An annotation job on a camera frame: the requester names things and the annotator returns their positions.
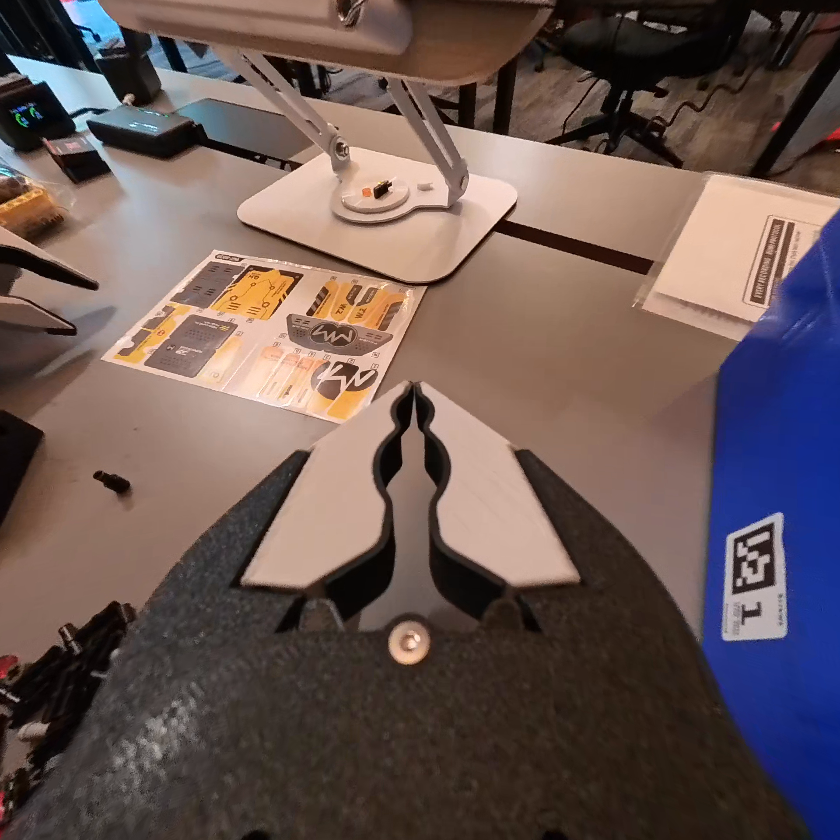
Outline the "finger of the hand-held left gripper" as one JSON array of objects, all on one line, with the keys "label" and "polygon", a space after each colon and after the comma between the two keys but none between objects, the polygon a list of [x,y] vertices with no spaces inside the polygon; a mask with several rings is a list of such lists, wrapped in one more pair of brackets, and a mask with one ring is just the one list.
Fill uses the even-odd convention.
[{"label": "finger of the hand-held left gripper", "polygon": [[77,335],[75,324],[28,299],[17,296],[1,296],[1,328],[64,336]]},{"label": "finger of the hand-held left gripper", "polygon": [[1,227],[1,264],[26,270],[71,287],[97,291],[99,284],[66,262],[53,257],[5,227]]}]

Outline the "black power strip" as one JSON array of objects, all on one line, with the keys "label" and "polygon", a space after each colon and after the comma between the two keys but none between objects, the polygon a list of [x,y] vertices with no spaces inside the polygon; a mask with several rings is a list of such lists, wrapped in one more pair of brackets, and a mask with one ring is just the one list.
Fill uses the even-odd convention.
[{"label": "black power strip", "polygon": [[115,149],[169,160],[199,144],[194,121],[176,112],[122,104],[87,121],[91,134]]}]

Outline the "black device with display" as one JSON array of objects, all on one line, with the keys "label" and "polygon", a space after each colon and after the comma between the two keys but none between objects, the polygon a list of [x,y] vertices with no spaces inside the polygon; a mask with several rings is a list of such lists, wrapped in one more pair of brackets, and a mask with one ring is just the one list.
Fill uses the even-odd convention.
[{"label": "black device with display", "polygon": [[1,77],[1,141],[19,152],[39,149],[44,140],[77,132],[74,119],[45,81],[18,72]]}]

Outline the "white paper document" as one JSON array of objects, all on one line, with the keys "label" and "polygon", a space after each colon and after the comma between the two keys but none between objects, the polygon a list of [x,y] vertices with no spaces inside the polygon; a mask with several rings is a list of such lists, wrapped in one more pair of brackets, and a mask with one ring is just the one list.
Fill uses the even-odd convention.
[{"label": "white paper document", "polygon": [[706,173],[633,305],[741,341],[838,207],[836,196]]}]

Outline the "black perforated block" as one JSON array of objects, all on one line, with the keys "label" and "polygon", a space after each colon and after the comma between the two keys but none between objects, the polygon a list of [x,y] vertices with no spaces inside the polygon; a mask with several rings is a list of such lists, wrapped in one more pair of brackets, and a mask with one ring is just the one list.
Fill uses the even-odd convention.
[{"label": "black perforated block", "polygon": [[44,433],[25,420],[1,411],[1,524],[12,507]]}]

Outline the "bag of yellow parts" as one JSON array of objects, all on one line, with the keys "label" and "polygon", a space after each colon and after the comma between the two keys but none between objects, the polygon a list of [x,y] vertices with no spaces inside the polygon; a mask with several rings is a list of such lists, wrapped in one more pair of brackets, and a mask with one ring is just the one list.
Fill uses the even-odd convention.
[{"label": "bag of yellow parts", "polygon": [[66,211],[46,185],[1,162],[1,227],[30,243],[63,225]]}]

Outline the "pile of small connector pins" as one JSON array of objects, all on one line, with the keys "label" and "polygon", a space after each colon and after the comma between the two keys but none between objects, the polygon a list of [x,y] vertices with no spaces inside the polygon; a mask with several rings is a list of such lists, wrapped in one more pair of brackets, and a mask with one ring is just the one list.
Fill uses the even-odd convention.
[{"label": "pile of small connector pins", "polygon": [[136,618],[131,604],[111,602],[83,626],[61,625],[39,658],[2,657],[2,759],[10,737],[25,746],[19,765],[2,770],[2,833],[74,739]]}]

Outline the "blue plastic bin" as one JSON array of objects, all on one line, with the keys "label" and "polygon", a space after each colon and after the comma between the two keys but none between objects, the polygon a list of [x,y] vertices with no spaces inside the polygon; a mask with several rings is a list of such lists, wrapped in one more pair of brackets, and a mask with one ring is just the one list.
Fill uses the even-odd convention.
[{"label": "blue plastic bin", "polygon": [[702,647],[811,836],[838,838],[838,213],[719,370]]}]

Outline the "black box red label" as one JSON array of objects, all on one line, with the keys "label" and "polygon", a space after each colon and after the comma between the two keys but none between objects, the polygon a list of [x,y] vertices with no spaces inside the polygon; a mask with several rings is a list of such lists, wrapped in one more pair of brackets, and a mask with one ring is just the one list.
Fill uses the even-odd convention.
[{"label": "black box red label", "polygon": [[42,144],[62,174],[75,185],[112,173],[97,148],[81,134],[65,139],[43,139]]}]

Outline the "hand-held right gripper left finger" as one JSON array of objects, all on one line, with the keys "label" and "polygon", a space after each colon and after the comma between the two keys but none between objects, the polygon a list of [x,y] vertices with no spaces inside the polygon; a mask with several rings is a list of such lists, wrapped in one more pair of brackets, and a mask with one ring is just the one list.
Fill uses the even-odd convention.
[{"label": "hand-held right gripper left finger", "polygon": [[403,467],[413,416],[404,381],[308,452],[241,583],[306,590],[373,554],[392,531],[389,484]]}]

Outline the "white wooden book stand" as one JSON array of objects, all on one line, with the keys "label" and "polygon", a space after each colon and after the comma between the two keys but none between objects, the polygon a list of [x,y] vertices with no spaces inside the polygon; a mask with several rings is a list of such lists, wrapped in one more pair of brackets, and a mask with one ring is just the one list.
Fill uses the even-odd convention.
[{"label": "white wooden book stand", "polygon": [[[111,1],[120,26],[211,47],[320,154],[240,204],[268,235],[404,284],[453,274],[514,207],[516,189],[469,173],[425,83],[482,81],[516,58],[554,2]],[[385,79],[430,162],[352,146],[269,62],[349,67]],[[393,182],[381,200],[361,188]]]}]

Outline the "wooden table black legs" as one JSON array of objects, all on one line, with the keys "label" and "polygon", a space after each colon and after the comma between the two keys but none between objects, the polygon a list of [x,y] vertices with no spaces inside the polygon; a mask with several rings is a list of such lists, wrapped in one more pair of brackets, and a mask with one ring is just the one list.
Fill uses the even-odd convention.
[{"label": "wooden table black legs", "polygon": [[752,178],[788,171],[838,128],[839,43],[835,39],[749,169]]}]

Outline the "black holder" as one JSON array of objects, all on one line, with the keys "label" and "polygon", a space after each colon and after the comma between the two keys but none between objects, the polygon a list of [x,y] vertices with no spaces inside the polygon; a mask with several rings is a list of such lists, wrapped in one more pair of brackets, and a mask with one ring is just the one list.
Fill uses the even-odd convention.
[{"label": "black holder", "polygon": [[119,32],[100,44],[94,62],[122,103],[151,104],[161,93],[161,79],[149,58],[152,38],[123,27]]}]

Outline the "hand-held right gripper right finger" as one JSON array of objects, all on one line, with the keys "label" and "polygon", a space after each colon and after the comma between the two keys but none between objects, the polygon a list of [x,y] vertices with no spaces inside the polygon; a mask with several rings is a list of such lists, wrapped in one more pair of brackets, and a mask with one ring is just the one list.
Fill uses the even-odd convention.
[{"label": "hand-held right gripper right finger", "polygon": [[415,384],[435,548],[493,585],[577,585],[559,534],[513,444],[425,382]]}]

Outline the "black office chair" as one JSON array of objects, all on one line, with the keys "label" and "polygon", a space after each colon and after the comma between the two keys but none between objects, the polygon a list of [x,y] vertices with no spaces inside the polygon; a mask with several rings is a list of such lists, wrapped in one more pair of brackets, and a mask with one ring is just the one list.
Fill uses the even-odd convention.
[{"label": "black office chair", "polygon": [[589,72],[609,89],[601,116],[547,140],[565,145],[604,135],[604,154],[613,154],[628,137],[676,169],[683,160],[665,142],[665,127],[633,111],[641,91],[662,98],[663,80],[690,80],[718,71],[729,60],[747,26],[748,2],[715,2],[700,12],[700,21],[680,33],[653,28],[628,17],[593,17],[568,28],[560,55]]}]

